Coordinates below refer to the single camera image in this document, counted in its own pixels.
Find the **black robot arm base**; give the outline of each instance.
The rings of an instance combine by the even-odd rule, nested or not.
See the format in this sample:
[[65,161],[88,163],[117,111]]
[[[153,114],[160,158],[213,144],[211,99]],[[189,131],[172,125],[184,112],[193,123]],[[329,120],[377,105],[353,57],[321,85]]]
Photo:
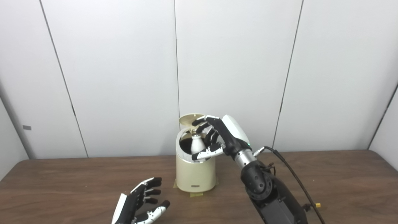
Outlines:
[[264,223],[307,224],[302,206],[269,170],[262,162],[253,161],[241,171],[246,192]]

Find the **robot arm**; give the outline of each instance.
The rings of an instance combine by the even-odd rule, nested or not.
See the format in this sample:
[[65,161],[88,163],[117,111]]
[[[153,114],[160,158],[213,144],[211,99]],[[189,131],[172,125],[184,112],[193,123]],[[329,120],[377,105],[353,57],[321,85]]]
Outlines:
[[144,203],[156,204],[158,200],[150,195],[159,195],[160,190],[152,189],[162,184],[162,178],[149,178],[138,184],[129,195],[121,194],[112,218],[112,224],[151,224],[158,219],[169,207],[165,200],[158,207],[135,215]]
[[307,224],[304,209],[285,184],[271,174],[272,167],[257,160],[257,155],[264,150],[264,147],[253,153],[246,134],[235,119],[228,115],[222,119],[207,115],[198,118],[192,125],[197,126],[200,123],[202,124],[198,127],[197,133],[211,126],[209,133],[210,131],[213,132],[212,135],[218,133],[225,145],[213,144],[214,146],[211,145],[213,149],[210,146],[192,155],[193,160],[222,153],[231,156],[241,169],[240,179],[245,185],[246,193],[266,224]]

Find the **white wall panel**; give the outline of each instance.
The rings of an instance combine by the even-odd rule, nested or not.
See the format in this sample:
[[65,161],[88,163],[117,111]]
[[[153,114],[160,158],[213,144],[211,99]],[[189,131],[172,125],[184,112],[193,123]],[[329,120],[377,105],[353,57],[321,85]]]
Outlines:
[[0,100],[0,180],[17,164],[28,159],[17,131]]
[[176,0],[180,114],[233,116],[271,145],[301,1]]
[[0,33],[0,92],[29,154],[85,157],[39,1],[0,1]]
[[398,96],[395,94],[369,149],[377,152],[396,170],[398,170],[397,133]]
[[305,0],[278,150],[366,149],[398,81],[398,1]]
[[44,0],[90,157],[175,153],[174,2]]

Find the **open lid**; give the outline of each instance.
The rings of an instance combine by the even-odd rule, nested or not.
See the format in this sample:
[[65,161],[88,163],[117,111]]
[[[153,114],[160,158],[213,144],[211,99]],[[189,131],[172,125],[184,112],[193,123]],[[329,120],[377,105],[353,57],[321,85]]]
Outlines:
[[187,127],[190,127],[191,130],[195,130],[196,127],[198,127],[199,125],[196,126],[196,127],[193,127],[193,126],[192,126],[192,122],[193,122],[194,120],[198,119],[199,117],[202,117],[202,116],[204,116],[204,115],[203,115],[203,114],[195,114],[195,113],[193,113],[193,114],[186,114],[186,115],[180,117],[178,121],[179,121],[180,124],[182,124],[182,125],[184,125],[184,126],[187,126]]

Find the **black cable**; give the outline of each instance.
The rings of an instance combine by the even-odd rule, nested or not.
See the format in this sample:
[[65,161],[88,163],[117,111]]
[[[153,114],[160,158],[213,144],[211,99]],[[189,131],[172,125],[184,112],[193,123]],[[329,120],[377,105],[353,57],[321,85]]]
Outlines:
[[322,218],[322,215],[319,213],[314,201],[312,200],[310,194],[308,194],[308,191],[305,189],[304,185],[301,183],[299,177],[296,175],[296,173],[293,171],[293,169],[289,166],[289,164],[286,162],[286,160],[283,158],[283,156],[275,149],[268,147],[268,146],[264,146],[265,149],[270,150],[272,153],[275,154],[275,156],[277,156],[286,166],[287,168],[290,170],[290,172],[292,173],[292,175],[295,177],[296,181],[298,182],[298,184],[300,185],[301,189],[304,191],[305,195],[307,196],[308,200],[311,203],[311,206],[314,208],[314,211],[316,213],[316,215],[318,216],[319,220],[321,221],[322,224],[325,224],[325,221]]

